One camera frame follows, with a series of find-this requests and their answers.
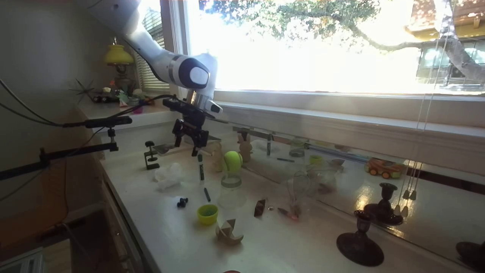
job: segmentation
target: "white countertop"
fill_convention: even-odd
[[[196,223],[196,211],[207,200],[199,182],[199,167],[190,150],[163,156],[160,162],[182,167],[181,186],[160,191],[154,171],[146,170],[143,153],[107,158],[102,164],[128,212],[131,227],[148,250],[144,255],[151,255],[163,273],[469,271],[375,226],[369,236],[382,247],[385,261],[379,267],[355,264],[337,247],[338,235],[357,230],[355,218],[305,200],[301,221],[292,221],[269,211],[269,206],[285,206],[285,188],[249,171],[243,171],[246,202],[238,211],[232,211],[238,215],[237,226],[245,240],[238,247],[228,247],[214,240],[214,226],[201,227]],[[220,177],[207,171],[207,186],[214,203],[220,194]],[[176,206],[181,197],[190,199],[184,209]],[[255,218],[254,208],[263,197],[269,200],[266,214]]]

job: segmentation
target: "round base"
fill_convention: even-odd
[[[382,249],[370,238],[360,233],[343,233],[337,238],[338,250],[351,261],[378,267],[384,261]]]
[[[461,259],[478,271],[485,271],[485,249],[481,244],[461,241],[457,244]]]

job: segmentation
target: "green ball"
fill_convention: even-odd
[[[225,165],[228,173],[238,171],[243,167],[243,156],[235,150],[229,150],[225,155]]]

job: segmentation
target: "yellow cup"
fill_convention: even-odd
[[[198,209],[198,221],[202,226],[211,226],[217,221],[219,208],[213,203],[204,205]]]

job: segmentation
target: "window frame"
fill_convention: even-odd
[[[179,26],[185,15],[178,14]],[[188,42],[190,32],[182,33]],[[220,118],[237,124],[485,174],[482,95],[216,89],[216,102],[225,108]]]

